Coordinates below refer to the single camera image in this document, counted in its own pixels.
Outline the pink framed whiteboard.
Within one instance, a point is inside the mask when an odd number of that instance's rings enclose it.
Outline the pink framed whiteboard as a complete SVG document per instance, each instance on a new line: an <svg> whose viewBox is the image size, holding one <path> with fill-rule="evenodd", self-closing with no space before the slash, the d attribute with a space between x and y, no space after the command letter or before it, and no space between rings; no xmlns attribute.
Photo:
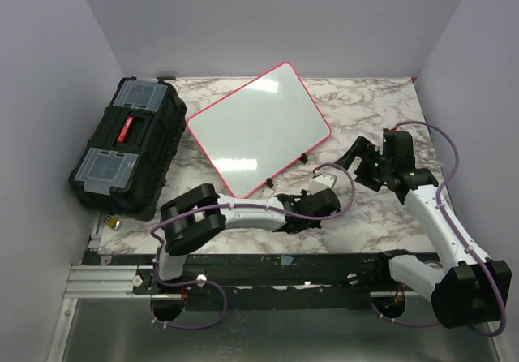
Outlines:
<svg viewBox="0 0 519 362"><path fill-rule="evenodd" d="M248 197L332 134L289 62L193 114L187 129L237 198Z"/></svg>

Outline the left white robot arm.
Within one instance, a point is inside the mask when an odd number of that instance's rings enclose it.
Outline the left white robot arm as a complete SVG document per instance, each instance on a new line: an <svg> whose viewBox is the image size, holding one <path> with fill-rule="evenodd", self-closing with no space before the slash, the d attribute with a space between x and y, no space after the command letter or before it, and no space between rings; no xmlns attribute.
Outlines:
<svg viewBox="0 0 519 362"><path fill-rule="evenodd" d="M322 220L341 211L334 191L280 194L267 200L222 195L204 183L166 202L160 208L163 237L152 284L163 293L174 291L187 256L226 230L260 229L296 234L320 227Z"/></svg>

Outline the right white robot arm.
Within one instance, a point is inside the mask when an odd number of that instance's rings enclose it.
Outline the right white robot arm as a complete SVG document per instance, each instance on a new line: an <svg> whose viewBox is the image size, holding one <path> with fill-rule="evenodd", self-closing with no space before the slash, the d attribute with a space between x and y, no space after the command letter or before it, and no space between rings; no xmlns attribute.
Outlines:
<svg viewBox="0 0 519 362"><path fill-rule="evenodd" d="M398 249L378 255L375 285L385 291L403 284L426 298L445 328L497 321L506 324L506 300L512 271L494 261L470 237L444 199L440 185L427 168L418 168L413 137L407 131L384 130L382 148L360 136L337 164L349 169L360 162L355 181L379 191L386 187L418 221L431 241L440 269Z"/></svg>

